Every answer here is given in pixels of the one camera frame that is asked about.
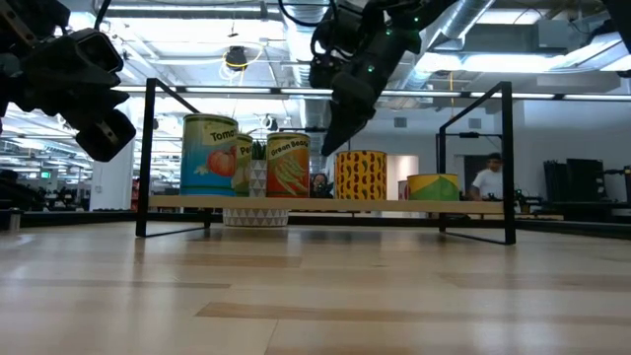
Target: ceiling light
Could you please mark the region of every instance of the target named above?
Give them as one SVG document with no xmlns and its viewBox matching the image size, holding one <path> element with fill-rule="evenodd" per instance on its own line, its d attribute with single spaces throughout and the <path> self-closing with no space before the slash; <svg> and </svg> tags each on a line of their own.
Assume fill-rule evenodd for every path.
<svg viewBox="0 0 631 355">
<path fill-rule="evenodd" d="M 270 89 L 267 89 L 267 88 L 187 87 L 186 91 L 189 93 L 203 93 L 203 94 L 271 94 Z"/>
<path fill-rule="evenodd" d="M 555 58 L 531 54 L 473 54 L 464 59 L 462 70 L 488 73 L 543 73 Z"/>
<path fill-rule="evenodd" d="M 382 92 L 383 97 L 397 97 L 397 98 L 459 98 L 460 92 L 448 92 L 448 91 L 397 91 L 397 90 L 384 90 Z"/>
<path fill-rule="evenodd" d="M 185 6 L 185 5 L 111 5 L 108 8 L 112 11 L 189 11 L 189 12 L 205 12 L 205 11 L 222 11 L 222 12 L 235 12 L 235 9 L 230 7 L 220 7 L 213 6 L 209 4 L 208 6 L 196 5 L 196 6 Z M 240 6 L 239 11 L 260 11 L 260 7 L 254 6 Z M 267 12 L 278 14 L 278 9 L 268 9 Z"/>
<path fill-rule="evenodd" d="M 214 58 L 214 59 L 192 59 L 192 58 L 182 58 L 182 59 L 147 59 L 148 62 L 160 65 L 206 65 L 212 63 L 220 63 L 224 61 L 224 58 Z"/>
<path fill-rule="evenodd" d="M 13 141 L 22 148 L 44 150 L 45 146 L 32 139 L 14 138 Z"/>
<path fill-rule="evenodd" d="M 528 99 L 528 100 L 552 100 L 554 94 L 527 94 L 527 93 L 514 93 L 513 99 Z"/>
<path fill-rule="evenodd" d="M 8 124 L 3 124 L 2 130 L 4 130 L 5 132 L 13 132 L 13 133 L 22 133 L 22 134 L 27 133 L 24 129 L 14 127 Z"/>
<path fill-rule="evenodd" d="M 120 92 L 123 93 L 144 93 L 146 90 L 145 86 L 141 86 L 141 85 L 120 85 L 114 88 L 115 90 L 118 90 Z M 175 91 L 175 87 L 169 87 L 169 89 Z M 163 92 L 164 90 L 162 90 L 160 87 L 156 87 L 156 91 L 157 92 Z"/>
<path fill-rule="evenodd" d="M 281 89 L 284 95 L 331 95 L 330 89 Z"/>
<path fill-rule="evenodd" d="M 626 55 L 613 63 L 600 69 L 601 71 L 627 71 L 631 70 L 631 54 Z"/>
<path fill-rule="evenodd" d="M 462 63 L 457 55 L 439 54 L 427 52 L 414 66 L 414 70 L 420 73 L 434 73 L 440 70 L 456 71 L 462 68 Z"/>
<path fill-rule="evenodd" d="M 39 168 L 11 168 L 16 173 L 39 173 Z"/>
<path fill-rule="evenodd" d="M 563 100 L 568 101 L 602 101 L 602 102 L 631 102 L 630 95 L 593 95 L 577 94 L 566 95 Z"/>
</svg>

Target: black cable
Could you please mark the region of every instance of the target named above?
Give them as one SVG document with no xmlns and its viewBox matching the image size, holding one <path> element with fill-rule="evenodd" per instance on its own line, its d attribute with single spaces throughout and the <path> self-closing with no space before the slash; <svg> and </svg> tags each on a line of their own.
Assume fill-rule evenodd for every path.
<svg viewBox="0 0 631 355">
<path fill-rule="evenodd" d="M 105 13 L 107 12 L 107 8 L 109 7 L 109 4 L 111 4 L 111 0 L 104 0 L 103 5 L 101 5 L 101 8 L 99 9 L 99 13 L 97 14 L 97 20 L 95 21 L 95 30 L 97 31 L 101 28 L 101 23 L 103 22 L 103 19 L 105 18 Z"/>
</svg>

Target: white wall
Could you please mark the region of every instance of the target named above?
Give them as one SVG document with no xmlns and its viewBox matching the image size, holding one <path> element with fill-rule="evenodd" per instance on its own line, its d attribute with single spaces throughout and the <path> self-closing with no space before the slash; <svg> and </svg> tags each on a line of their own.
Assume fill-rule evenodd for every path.
<svg viewBox="0 0 631 355">
<path fill-rule="evenodd" d="M 387 199 L 398 200 L 398 182 L 418 174 L 417 155 L 387 156 Z"/>
<path fill-rule="evenodd" d="M 622 84 L 628 86 L 628 80 Z M 516 116 L 519 110 L 515 104 Z M 598 159 L 605 169 L 631 165 L 630 104 L 525 102 L 522 110 L 525 125 L 516 127 L 516 138 L 525 137 L 525 144 L 516 139 L 516 184 L 530 194 L 546 197 L 548 160 Z M 622 176 L 605 177 L 605 186 L 610 198 L 626 200 Z"/>
</svg>

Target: black metal frame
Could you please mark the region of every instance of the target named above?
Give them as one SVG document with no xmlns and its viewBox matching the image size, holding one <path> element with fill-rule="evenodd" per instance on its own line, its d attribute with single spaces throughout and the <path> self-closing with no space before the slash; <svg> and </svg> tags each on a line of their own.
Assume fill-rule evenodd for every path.
<svg viewBox="0 0 631 355">
<path fill-rule="evenodd" d="M 172 232 L 162 232 L 147 234 L 147 222 L 149 219 L 149 187 L 151 185 L 151 146 L 154 138 L 154 117 L 156 105 L 156 88 L 162 89 L 172 98 L 176 99 L 184 107 L 193 113 L 199 110 L 189 104 L 183 97 L 171 90 L 165 83 L 156 78 L 147 79 L 145 91 L 145 117 L 142 129 L 142 152 L 140 156 L 140 183 L 138 186 L 138 212 L 136 214 L 136 237 L 150 238 L 166 236 L 175 233 L 197 231 L 210 228 L 210 212 L 204 213 L 204 226 L 197 228 L 187 228 Z"/>
<path fill-rule="evenodd" d="M 447 123 L 441 126 L 439 130 L 439 142 L 437 147 L 439 154 L 438 173 L 445 174 L 447 170 L 447 128 L 449 128 L 459 119 L 465 117 L 468 113 L 482 105 L 487 100 L 491 99 L 493 95 L 497 93 L 501 93 L 502 95 L 502 157 L 504 160 L 502 184 L 504 194 L 504 240 L 497 241 L 461 233 L 447 232 L 449 221 L 447 220 L 445 214 L 440 214 L 439 231 L 450 236 L 469 238 L 476 241 L 500 244 L 504 246 L 511 246 L 517 242 L 515 226 L 515 195 L 513 192 L 513 186 L 515 185 L 515 152 L 513 136 L 513 84 L 511 82 L 500 82 L 493 89 L 489 90 L 486 94 L 477 99 L 469 107 L 463 109 L 459 114 L 455 115 L 449 121 L 447 121 Z"/>
<path fill-rule="evenodd" d="M 466 135 L 469 132 L 461 132 L 461 133 L 447 133 L 445 136 L 447 137 L 460 137 L 462 139 L 478 139 L 479 137 L 496 137 L 502 140 L 502 135 L 497 133 L 477 133 L 477 137 L 462 137 L 462 135 Z M 438 172 L 441 169 L 441 134 L 436 133 L 436 171 Z"/>
<path fill-rule="evenodd" d="M 140 183 L 139 183 L 139 193 L 138 193 L 138 212 L 136 213 L 136 236 L 141 238 L 150 238 L 150 237 L 158 237 L 165 236 L 170 234 L 189 232 L 189 231 L 197 231 L 197 230 L 205 230 L 209 229 L 212 221 L 212 214 L 210 211 L 205 211 L 202 213 L 201 220 L 203 221 L 203 227 L 198 228 L 188 228 L 184 230 L 176 230 L 171 232 L 162 232 L 157 234 L 148 234 L 147 233 L 147 222 L 149 221 L 150 213 L 149 213 L 149 191 L 151 184 L 151 150 L 152 150 L 152 141 L 153 141 L 153 127 L 154 127 L 154 117 L 155 117 L 155 103 L 156 103 L 156 89 L 162 89 L 166 94 L 176 99 L 180 104 L 184 107 L 188 108 L 193 113 L 199 113 L 195 107 L 189 104 L 184 98 L 178 95 L 176 92 L 171 90 L 166 84 L 161 82 L 158 79 L 151 78 L 147 79 L 146 93 L 145 93 L 145 114 L 143 121 L 143 132 L 142 132 L 142 153 L 140 158 Z M 464 117 L 466 114 L 471 112 L 474 108 L 479 107 L 486 100 L 490 99 L 494 94 L 501 92 L 502 93 L 502 155 L 505 160 L 504 164 L 504 232 L 505 239 L 503 242 L 489 240 L 485 238 L 469 236 L 459 233 L 448 233 L 447 226 L 451 227 L 461 227 L 462 223 L 459 221 L 448 221 L 445 218 L 445 214 L 441 214 L 441 218 L 437 222 L 439 230 L 447 235 L 456 236 L 456 237 L 464 237 L 482 242 L 495 243 L 500 245 L 513 245 L 516 242 L 516 231 L 515 231 L 515 209 L 514 203 L 515 198 L 513 195 L 513 184 L 514 184 L 514 163 L 513 163 L 513 90 L 512 84 L 510 82 L 501 82 L 496 87 L 491 89 L 484 96 L 476 100 L 471 106 L 465 108 L 461 113 L 454 116 L 447 123 L 441 126 L 439 139 L 438 139 L 438 153 L 439 153 L 439 166 L 438 171 L 440 174 L 444 174 L 446 170 L 446 145 L 447 145 L 447 136 L 451 135 L 447 133 L 447 128 L 452 125 L 454 122 L 458 121 L 460 118 Z M 350 150 L 351 142 L 348 142 L 348 148 Z M 376 225 L 386 225 L 386 221 L 379 221 Z"/>
</svg>

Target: black equipment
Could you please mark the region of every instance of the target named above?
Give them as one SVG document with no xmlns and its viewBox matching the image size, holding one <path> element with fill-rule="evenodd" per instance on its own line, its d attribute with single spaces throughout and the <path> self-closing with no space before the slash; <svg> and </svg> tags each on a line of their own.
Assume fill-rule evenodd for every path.
<svg viewBox="0 0 631 355">
<path fill-rule="evenodd" d="M 136 129 L 117 109 L 129 95 L 111 90 L 123 66 L 109 38 L 93 29 L 68 34 L 70 11 L 57 0 L 0 0 L 0 117 L 21 110 L 61 114 L 77 143 L 108 162 Z M 64 35 L 54 37 L 60 28 Z"/>
<path fill-rule="evenodd" d="M 310 83 L 314 88 L 333 90 L 323 155 L 328 156 L 364 128 L 375 115 L 374 105 L 403 53 L 418 54 L 418 33 L 456 1 L 370 0 L 364 9 L 345 0 L 332 3 L 316 25 L 311 43 Z M 316 43 L 324 53 L 316 52 Z"/>
</svg>

